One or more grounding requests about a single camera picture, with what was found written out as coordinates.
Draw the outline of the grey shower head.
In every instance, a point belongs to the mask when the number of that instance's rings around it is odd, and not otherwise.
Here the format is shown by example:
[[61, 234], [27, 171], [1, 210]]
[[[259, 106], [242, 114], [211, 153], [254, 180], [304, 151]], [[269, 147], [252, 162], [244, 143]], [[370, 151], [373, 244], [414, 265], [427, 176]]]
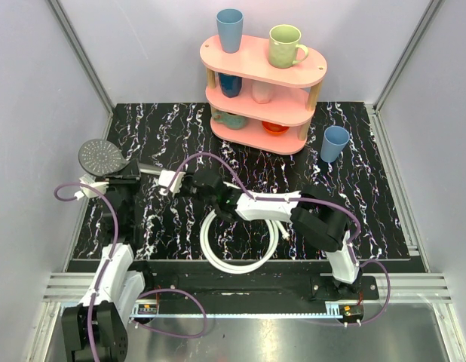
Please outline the grey shower head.
[[127, 160], [115, 144], [103, 139], [86, 141], [78, 151], [78, 162], [87, 173], [98, 177], [119, 175], [128, 167], [131, 167], [134, 174], [146, 173], [156, 176], [163, 170], [136, 159]]

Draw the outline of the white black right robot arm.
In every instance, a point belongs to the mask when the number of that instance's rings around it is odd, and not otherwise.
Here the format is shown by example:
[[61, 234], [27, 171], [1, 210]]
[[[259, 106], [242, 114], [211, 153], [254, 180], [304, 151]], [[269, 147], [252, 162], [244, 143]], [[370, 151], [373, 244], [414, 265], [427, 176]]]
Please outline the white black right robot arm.
[[[347, 242], [350, 237], [347, 221], [351, 214], [331, 201], [315, 197], [312, 188], [286, 194], [258, 193], [227, 183], [218, 174], [202, 171], [178, 173], [168, 190], [174, 195], [195, 198], [213, 208], [201, 226], [200, 245], [208, 262], [221, 272], [242, 275], [265, 264], [277, 247], [278, 231], [275, 227], [285, 222], [291, 225], [296, 235], [325, 253], [338, 296], [350, 299], [360, 292], [360, 266], [351, 255]], [[219, 259], [207, 240], [215, 217], [226, 222], [264, 220], [273, 235], [263, 258], [244, 266]]]

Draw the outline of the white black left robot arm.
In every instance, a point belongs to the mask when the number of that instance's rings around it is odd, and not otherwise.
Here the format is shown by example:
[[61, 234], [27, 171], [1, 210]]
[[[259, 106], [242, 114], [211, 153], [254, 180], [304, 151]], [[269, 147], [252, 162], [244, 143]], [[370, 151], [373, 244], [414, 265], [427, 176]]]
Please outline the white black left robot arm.
[[94, 278], [77, 305], [64, 309], [61, 324], [68, 361], [123, 361], [127, 323], [137, 298], [149, 297], [152, 277], [129, 268], [137, 249], [135, 198], [140, 170], [135, 161], [86, 166], [88, 175], [72, 196], [100, 200], [107, 233]]

